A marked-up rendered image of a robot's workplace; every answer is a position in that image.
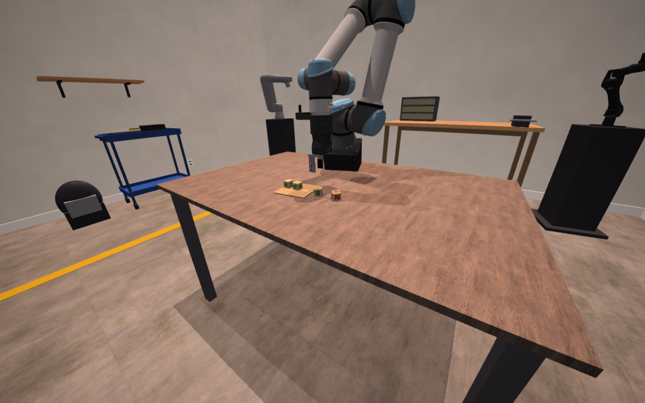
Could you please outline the orange flat mat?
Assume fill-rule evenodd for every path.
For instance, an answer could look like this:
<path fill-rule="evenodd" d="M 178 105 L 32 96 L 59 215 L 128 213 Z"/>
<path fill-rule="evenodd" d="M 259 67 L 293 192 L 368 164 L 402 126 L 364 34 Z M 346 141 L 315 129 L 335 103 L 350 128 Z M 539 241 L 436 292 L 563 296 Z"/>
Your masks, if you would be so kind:
<path fill-rule="evenodd" d="M 306 198 L 306 196 L 309 196 L 312 192 L 314 192 L 314 187 L 320 186 L 312 184 L 302 184 L 301 190 L 293 190 L 293 187 L 291 187 L 291 189 L 286 189 L 285 187 L 283 187 L 282 189 L 276 190 L 273 193 L 297 198 Z"/>

